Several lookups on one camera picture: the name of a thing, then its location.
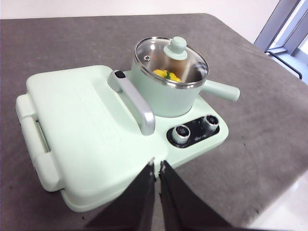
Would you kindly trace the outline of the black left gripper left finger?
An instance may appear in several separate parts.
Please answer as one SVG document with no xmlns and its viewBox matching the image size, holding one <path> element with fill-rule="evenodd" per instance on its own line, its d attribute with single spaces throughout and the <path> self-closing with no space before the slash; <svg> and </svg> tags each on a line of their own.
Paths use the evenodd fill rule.
<svg viewBox="0 0 308 231">
<path fill-rule="evenodd" d="M 87 228 L 150 228 L 154 210 L 154 160 L 146 164 L 131 184 Z"/>
</svg>

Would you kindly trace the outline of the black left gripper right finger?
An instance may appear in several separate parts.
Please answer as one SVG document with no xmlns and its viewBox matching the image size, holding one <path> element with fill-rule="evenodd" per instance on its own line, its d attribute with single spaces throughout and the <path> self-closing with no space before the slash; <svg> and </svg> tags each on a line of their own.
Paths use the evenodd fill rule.
<svg viewBox="0 0 308 231">
<path fill-rule="evenodd" d="M 160 199 L 166 228 L 232 228 L 201 200 L 165 160 L 160 164 Z"/>
</svg>

